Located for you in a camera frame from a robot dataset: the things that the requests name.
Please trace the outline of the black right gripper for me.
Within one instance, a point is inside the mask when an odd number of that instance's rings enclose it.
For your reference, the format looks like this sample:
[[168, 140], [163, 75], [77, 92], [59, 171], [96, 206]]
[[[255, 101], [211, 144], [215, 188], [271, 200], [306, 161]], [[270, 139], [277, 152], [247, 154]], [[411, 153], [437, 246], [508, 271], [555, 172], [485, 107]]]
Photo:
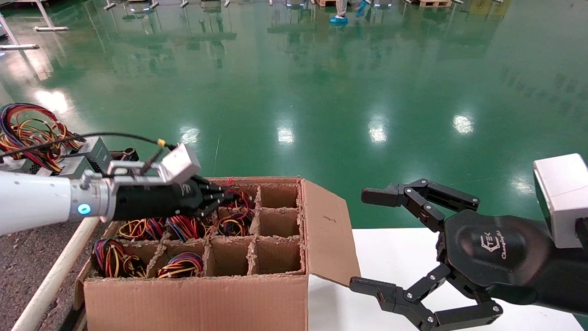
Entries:
[[[350, 279], [351, 291], [374, 296], [381, 310], [405, 316], [420, 331], [457, 331], [490, 325], [502, 316], [502, 307], [491, 297], [517, 305], [538, 303], [535, 277], [554, 248], [540, 222], [481, 215], [476, 212], [478, 197], [424, 178], [384, 189], [365, 187], [361, 201], [405, 207], [433, 233], [443, 232], [438, 250], [445, 264], [409, 289], [364, 277]], [[446, 220], [436, 205], [458, 213]], [[424, 299], [445, 282], [476, 304], [437, 312], [424, 306]]]

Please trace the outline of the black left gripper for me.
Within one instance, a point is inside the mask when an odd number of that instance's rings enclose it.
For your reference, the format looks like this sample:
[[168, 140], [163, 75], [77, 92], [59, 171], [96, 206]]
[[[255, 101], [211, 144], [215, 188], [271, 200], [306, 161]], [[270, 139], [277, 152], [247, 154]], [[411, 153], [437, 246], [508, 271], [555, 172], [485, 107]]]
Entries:
[[[214, 200], [203, 207], [205, 200]], [[170, 186], [122, 186], [116, 193], [113, 221], [193, 214], [206, 219], [223, 201], [235, 199], [235, 191], [203, 177]]]

